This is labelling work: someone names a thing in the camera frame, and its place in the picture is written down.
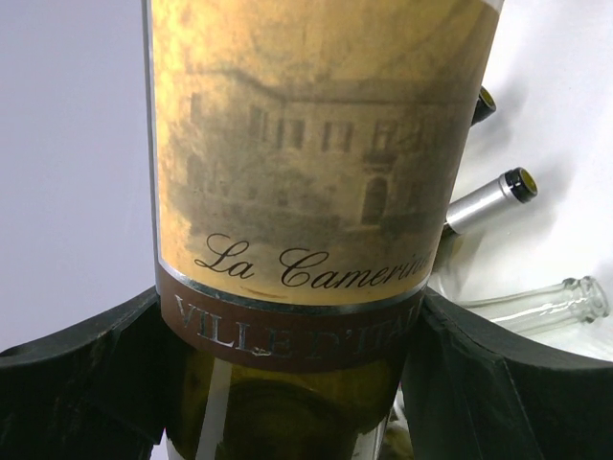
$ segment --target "brown label band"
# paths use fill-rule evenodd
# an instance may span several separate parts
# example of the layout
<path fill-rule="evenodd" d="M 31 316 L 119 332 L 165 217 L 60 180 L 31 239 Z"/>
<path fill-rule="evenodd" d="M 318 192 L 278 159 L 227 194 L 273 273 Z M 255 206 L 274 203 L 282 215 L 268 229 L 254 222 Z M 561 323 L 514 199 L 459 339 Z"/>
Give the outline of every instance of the brown label band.
<path fill-rule="evenodd" d="M 177 335 L 220 359 L 269 371 L 325 372 L 403 353 L 423 295 L 345 314 L 287 313 L 283 304 L 272 311 L 219 300 L 160 265 L 157 271 L 162 315 Z"/>

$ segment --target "white surface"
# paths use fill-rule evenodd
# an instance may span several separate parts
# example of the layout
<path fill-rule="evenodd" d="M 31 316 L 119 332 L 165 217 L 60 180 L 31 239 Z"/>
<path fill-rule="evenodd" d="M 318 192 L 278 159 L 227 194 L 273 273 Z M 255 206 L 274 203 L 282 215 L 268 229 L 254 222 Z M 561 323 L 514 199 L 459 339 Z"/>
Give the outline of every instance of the white surface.
<path fill-rule="evenodd" d="M 153 284 L 141 37 L 140 1 L 0 1 L 0 349 Z M 466 242 L 452 296 L 592 274 L 613 297 L 612 74 L 613 2 L 507 1 L 485 78 L 499 110 L 454 196 L 519 165 L 541 196 Z M 548 340 L 588 353 L 611 324 Z"/>

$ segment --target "arched doorway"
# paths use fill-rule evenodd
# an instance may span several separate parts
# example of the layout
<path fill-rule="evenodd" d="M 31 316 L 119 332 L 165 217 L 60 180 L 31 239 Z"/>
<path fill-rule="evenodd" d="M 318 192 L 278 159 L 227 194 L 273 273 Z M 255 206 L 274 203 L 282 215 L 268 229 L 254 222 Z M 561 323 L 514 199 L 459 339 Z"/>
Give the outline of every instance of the arched doorway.
<path fill-rule="evenodd" d="M 375 177 L 366 186 L 364 206 L 362 207 L 362 224 L 378 225 L 385 212 L 387 201 L 387 180 Z"/>

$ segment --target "wine bottle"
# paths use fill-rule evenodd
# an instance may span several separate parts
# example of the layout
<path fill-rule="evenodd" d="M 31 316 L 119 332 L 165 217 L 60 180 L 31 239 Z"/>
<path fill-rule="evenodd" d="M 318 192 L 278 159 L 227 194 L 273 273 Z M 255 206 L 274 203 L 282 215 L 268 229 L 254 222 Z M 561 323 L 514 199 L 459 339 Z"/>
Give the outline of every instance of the wine bottle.
<path fill-rule="evenodd" d="M 144 2 L 171 459 L 377 457 L 501 2 L 426 3 Z"/>
<path fill-rule="evenodd" d="M 592 276 L 494 299 L 460 303 L 517 334 L 531 336 L 609 315 L 606 294 Z"/>
<path fill-rule="evenodd" d="M 447 264 L 458 237 L 517 205 L 530 202 L 537 195 L 538 188 L 530 173 L 523 168 L 515 168 L 451 203 L 433 271 L 439 271 Z"/>
<path fill-rule="evenodd" d="M 486 118 L 493 115 L 495 111 L 496 102 L 494 101 L 494 98 L 492 98 L 489 91 L 482 86 L 479 90 L 479 99 L 477 99 L 477 105 L 475 106 L 475 111 L 472 114 L 472 122 L 470 124 L 475 126 L 478 123 L 483 122 Z"/>

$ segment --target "sepia building illustration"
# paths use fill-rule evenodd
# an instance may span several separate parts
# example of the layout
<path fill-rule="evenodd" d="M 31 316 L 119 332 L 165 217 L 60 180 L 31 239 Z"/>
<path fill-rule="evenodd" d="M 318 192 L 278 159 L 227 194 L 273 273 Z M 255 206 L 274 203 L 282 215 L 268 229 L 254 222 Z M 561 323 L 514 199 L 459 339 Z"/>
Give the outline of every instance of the sepia building illustration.
<path fill-rule="evenodd" d="M 192 233 L 275 245 L 355 235 L 368 244 L 369 234 L 430 229 L 424 220 L 448 191 L 423 180 L 433 169 L 449 171 L 444 148 L 463 129 L 453 123 L 457 109 L 445 116 L 444 104 L 416 103 L 415 87 L 401 80 L 281 86 L 238 68 L 187 72 L 189 120 L 171 146 L 185 170 L 171 193 L 180 194 Z M 274 230 L 280 221 L 293 227 L 288 241 Z"/>

